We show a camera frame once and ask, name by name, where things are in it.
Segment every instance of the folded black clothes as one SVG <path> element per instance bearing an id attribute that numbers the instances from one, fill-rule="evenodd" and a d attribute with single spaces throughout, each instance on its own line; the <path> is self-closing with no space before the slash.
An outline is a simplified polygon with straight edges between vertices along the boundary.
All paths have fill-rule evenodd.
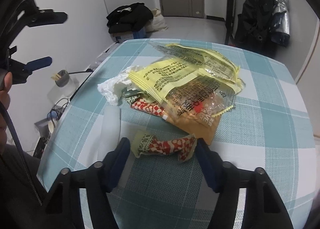
<path id="1" fill-rule="evenodd" d="M 141 30 L 153 14 L 144 3 L 134 3 L 129 6 L 120 6 L 107 16 L 109 33 Z"/>

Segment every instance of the person's hand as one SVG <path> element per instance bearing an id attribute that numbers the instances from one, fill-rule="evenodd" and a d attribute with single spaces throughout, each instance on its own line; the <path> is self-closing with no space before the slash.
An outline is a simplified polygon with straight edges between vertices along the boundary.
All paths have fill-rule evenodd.
<path id="1" fill-rule="evenodd" d="M 9 72 L 4 77 L 4 89 L 0 91 L 0 101 L 2 102 L 2 104 L 6 109 L 8 109 L 10 105 L 10 96 L 8 92 L 11 86 L 12 86 L 12 73 Z M 0 154 L 3 153 L 5 145 L 7 143 L 7 134 L 5 133 L 6 128 L 7 128 L 7 124 L 5 123 L 2 115 L 0 114 Z"/>

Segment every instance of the blue and white tablecloth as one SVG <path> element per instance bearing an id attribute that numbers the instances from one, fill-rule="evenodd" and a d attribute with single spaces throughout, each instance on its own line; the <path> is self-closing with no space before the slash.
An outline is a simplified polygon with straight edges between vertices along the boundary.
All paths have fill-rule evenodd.
<path id="1" fill-rule="evenodd" d="M 96 161 L 105 98 L 97 84 L 131 65 L 148 65 L 162 55 L 146 43 L 130 40 L 119 46 L 90 76 L 63 114 L 41 159 L 38 178 L 49 190 L 59 171 L 84 169 Z M 295 229 L 308 217 L 316 183 L 312 128 L 304 102 L 287 68 L 242 49 L 201 41 L 155 39 L 210 48 L 241 66 L 246 88 L 236 108 L 222 115 L 210 149 L 238 168 L 263 167 L 288 209 Z M 121 136 L 133 139 L 147 130 L 160 140 L 186 133 L 163 119 L 121 104 Z M 177 156 L 130 154 L 119 185 L 108 194 L 120 229 L 205 229 L 218 194 L 208 188 L 196 158 L 179 163 Z M 245 190 L 241 189 L 234 228 L 241 228 Z M 84 223 L 92 228 L 85 190 L 81 190 Z"/>

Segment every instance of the crumpled tissue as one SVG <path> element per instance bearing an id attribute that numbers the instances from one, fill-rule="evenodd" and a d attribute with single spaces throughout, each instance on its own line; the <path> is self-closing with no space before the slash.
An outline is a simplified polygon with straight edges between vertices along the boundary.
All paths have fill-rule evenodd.
<path id="1" fill-rule="evenodd" d="M 121 71 L 116 77 L 98 84 L 98 91 L 107 99 L 110 105 L 118 105 L 122 90 L 140 90 L 130 79 L 130 71 L 139 71 L 143 66 L 129 66 Z"/>

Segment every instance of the metal screw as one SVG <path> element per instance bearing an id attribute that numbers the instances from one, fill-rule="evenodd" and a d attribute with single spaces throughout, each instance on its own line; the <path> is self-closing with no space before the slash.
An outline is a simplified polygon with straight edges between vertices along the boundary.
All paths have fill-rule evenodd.
<path id="1" fill-rule="evenodd" d="M 259 174 L 264 174 L 265 173 L 263 168 L 256 168 L 256 172 L 258 172 Z"/>
<path id="2" fill-rule="evenodd" d="M 222 163 L 222 165 L 225 167 L 225 168 L 231 168 L 232 167 L 232 164 L 229 162 L 229 161 L 224 161 Z"/>
<path id="3" fill-rule="evenodd" d="M 93 166 L 95 168 L 100 168 L 100 167 L 102 167 L 102 165 L 103 165 L 103 163 L 101 161 L 97 161 L 96 163 L 93 164 Z"/>
<path id="4" fill-rule="evenodd" d="M 68 168 L 63 168 L 60 172 L 61 172 L 61 174 L 65 175 L 69 172 L 69 170 L 70 169 L 68 169 Z"/>

